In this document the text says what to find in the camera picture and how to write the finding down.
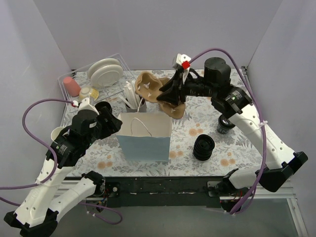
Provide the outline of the brown cardboard cup carrier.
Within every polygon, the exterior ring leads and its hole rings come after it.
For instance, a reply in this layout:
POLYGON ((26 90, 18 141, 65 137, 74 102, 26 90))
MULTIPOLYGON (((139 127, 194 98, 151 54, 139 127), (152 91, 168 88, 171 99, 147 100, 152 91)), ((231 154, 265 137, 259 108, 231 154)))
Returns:
POLYGON ((169 80, 169 78, 157 78, 150 72, 142 72, 135 82, 135 92, 146 101, 157 103, 157 97, 162 94, 159 89, 169 80))

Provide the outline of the light blue paper bag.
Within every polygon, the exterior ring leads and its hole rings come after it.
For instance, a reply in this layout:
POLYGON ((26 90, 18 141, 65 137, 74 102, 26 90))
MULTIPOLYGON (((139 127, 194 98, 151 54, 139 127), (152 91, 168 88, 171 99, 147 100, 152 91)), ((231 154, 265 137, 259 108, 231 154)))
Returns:
POLYGON ((162 112, 121 113, 117 140, 127 161, 169 160, 172 119, 162 112))

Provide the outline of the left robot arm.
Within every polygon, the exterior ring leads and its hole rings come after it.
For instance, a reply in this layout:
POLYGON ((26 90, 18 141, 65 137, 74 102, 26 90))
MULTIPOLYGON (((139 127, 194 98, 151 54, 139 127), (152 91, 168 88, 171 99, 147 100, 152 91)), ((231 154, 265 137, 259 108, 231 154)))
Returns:
POLYGON ((96 141, 117 133, 122 121, 110 109, 80 110, 72 124, 63 128, 50 145, 42 170, 21 205, 8 212, 4 221, 20 229, 23 237, 49 237, 59 220, 88 196, 101 197, 105 191, 105 178, 90 171, 59 197, 57 190, 77 161, 96 141))

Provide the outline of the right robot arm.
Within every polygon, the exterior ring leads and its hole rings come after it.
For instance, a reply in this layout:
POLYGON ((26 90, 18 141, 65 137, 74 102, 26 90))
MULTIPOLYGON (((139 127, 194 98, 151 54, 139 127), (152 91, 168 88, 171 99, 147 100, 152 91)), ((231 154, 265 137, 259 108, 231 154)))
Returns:
POLYGON ((189 57, 178 54, 173 61, 174 76, 162 88, 158 101, 174 106, 183 104, 187 96, 210 97, 212 106, 230 123, 238 127, 263 157, 263 167, 234 169, 212 185, 214 194, 237 195, 241 189, 260 184, 276 192, 308 160, 304 152, 295 152, 260 121, 252 99, 241 88, 231 84, 231 68, 226 61, 212 57, 204 63, 204 75, 192 76, 189 57))

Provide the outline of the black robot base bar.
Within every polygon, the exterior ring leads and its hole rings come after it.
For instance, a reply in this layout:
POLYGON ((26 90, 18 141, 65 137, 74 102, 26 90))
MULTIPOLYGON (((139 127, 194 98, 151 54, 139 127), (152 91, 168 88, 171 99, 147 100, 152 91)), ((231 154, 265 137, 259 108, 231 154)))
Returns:
POLYGON ((222 176, 106 177, 105 191, 90 198, 105 198, 107 207, 205 206, 221 207, 220 198, 238 200, 247 188, 215 191, 222 176))

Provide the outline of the stack of black cups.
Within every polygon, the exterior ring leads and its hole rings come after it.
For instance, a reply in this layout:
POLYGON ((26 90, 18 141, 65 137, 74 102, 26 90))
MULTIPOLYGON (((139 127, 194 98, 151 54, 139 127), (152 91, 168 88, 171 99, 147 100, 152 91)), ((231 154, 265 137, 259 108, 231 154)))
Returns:
POLYGON ((95 105, 95 108, 99 112, 100 115, 112 114, 112 106, 110 103, 106 101, 98 102, 95 105))

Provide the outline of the grey cylindrical straw holder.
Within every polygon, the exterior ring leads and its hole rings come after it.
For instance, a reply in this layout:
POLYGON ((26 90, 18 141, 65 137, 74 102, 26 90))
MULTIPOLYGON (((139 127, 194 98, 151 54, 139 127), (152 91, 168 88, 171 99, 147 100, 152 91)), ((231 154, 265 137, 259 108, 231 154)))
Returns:
POLYGON ((147 105, 146 100, 141 97, 141 105, 139 105, 136 109, 130 108, 127 104, 125 104, 126 112, 127 113, 146 113, 147 112, 147 105))

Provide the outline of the yellow polka dot bowl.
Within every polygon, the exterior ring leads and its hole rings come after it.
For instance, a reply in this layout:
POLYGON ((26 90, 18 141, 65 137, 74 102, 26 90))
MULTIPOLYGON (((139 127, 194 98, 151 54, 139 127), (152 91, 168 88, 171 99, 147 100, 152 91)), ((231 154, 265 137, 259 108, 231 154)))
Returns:
POLYGON ((99 92, 91 86, 84 86, 79 92, 79 99, 83 100, 84 98, 92 97, 94 100, 97 100, 99 97, 99 92))

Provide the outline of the white ceramic plate front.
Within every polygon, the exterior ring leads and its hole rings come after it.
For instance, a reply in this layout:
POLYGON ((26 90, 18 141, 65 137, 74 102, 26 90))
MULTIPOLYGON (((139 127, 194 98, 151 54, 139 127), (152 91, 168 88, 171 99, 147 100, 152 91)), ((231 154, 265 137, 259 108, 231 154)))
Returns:
POLYGON ((90 77, 93 87, 103 88, 112 86, 123 75, 123 68, 119 65, 106 65, 96 70, 90 77))

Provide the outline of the white ceramic plate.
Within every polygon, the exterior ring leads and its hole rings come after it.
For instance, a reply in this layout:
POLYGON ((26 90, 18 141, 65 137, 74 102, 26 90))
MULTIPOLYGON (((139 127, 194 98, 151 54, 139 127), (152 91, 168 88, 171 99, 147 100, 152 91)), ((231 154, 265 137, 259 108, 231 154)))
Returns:
POLYGON ((99 60, 97 62, 95 62, 93 65, 90 66, 90 68, 87 71, 87 77, 90 79, 91 76, 100 68, 104 67, 104 66, 108 66, 108 65, 119 65, 120 66, 120 62, 117 59, 114 58, 106 58, 106 59, 102 59, 99 60))
POLYGON ((96 70, 90 77, 93 87, 103 88, 112 86, 123 75, 123 68, 119 65, 106 65, 96 70))

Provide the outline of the pink plastic cup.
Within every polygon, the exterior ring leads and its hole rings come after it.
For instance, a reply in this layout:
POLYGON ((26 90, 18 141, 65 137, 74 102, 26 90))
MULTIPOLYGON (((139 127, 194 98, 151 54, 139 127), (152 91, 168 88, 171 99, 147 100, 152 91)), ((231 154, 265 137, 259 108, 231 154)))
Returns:
POLYGON ((81 87, 72 77, 65 77, 63 79, 63 85, 70 96, 76 97, 79 95, 81 87))

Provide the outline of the grey-green ceramic mug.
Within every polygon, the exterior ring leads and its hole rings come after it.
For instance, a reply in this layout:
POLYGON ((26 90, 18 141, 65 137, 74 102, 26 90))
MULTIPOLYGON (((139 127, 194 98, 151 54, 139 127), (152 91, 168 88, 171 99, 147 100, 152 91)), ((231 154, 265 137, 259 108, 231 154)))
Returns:
POLYGON ((64 135, 65 133, 68 132, 68 128, 67 127, 62 127, 59 126, 57 128, 55 128, 52 132, 51 132, 51 140, 54 141, 59 135, 64 135))

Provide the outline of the floral patterned table mat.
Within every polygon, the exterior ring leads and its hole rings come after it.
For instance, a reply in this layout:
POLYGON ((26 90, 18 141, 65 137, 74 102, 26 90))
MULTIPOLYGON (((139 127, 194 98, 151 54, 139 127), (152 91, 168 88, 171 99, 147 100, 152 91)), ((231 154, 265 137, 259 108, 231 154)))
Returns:
POLYGON ((194 117, 184 112, 182 118, 172 119, 165 113, 151 113, 147 109, 146 100, 139 98, 135 109, 126 108, 118 118, 123 124, 121 130, 88 150, 85 159, 89 164, 92 159, 109 147, 121 154, 121 160, 128 163, 127 168, 113 166, 112 169, 126 173, 147 173, 149 176, 164 176, 167 170, 174 170, 180 175, 213 174, 220 167, 210 162, 212 155, 217 154, 220 144, 228 149, 237 145, 234 125, 212 110, 204 114, 198 109, 205 99, 189 102, 188 108, 195 107, 194 117))

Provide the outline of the stack of black lids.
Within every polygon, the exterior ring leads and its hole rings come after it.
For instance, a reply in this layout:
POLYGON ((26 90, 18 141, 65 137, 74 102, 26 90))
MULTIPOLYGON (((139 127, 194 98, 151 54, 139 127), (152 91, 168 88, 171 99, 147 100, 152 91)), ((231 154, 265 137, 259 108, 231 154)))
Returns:
POLYGON ((214 140, 206 134, 201 134, 195 140, 193 155, 200 161, 206 161, 210 159, 214 148, 214 140))

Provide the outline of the white ceramic plate back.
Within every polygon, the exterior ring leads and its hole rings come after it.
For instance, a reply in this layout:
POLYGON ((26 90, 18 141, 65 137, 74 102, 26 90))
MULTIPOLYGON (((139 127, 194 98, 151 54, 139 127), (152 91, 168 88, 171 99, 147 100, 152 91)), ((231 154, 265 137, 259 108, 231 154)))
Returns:
POLYGON ((99 60, 97 62, 95 62, 93 65, 90 66, 90 68, 87 71, 87 77, 90 79, 91 76, 100 68, 104 67, 104 66, 108 66, 108 65, 119 65, 120 66, 120 62, 117 59, 114 58, 106 58, 106 59, 102 59, 99 60))

